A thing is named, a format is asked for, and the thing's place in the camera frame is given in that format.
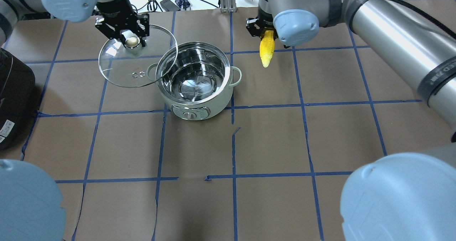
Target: sticker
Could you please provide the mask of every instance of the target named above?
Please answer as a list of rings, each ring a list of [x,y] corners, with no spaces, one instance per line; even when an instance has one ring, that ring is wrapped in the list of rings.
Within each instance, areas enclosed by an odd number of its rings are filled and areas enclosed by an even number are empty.
[[[10,132],[13,130],[13,127],[14,127],[14,122],[12,122],[10,120],[6,120],[2,129],[0,129],[0,135],[7,137],[10,134]]]

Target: glass lid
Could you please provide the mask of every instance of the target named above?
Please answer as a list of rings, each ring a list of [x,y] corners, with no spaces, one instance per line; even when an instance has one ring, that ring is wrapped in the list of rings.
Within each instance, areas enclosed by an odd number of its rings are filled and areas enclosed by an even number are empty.
[[[158,81],[169,72],[177,59],[176,38],[161,26],[149,25],[149,28],[144,47],[130,30],[122,33],[126,38],[125,46],[115,39],[106,41],[98,56],[98,67],[105,79],[119,87],[138,88]],[[171,59],[174,62],[155,78],[156,66],[169,50],[175,50],[176,56]]]

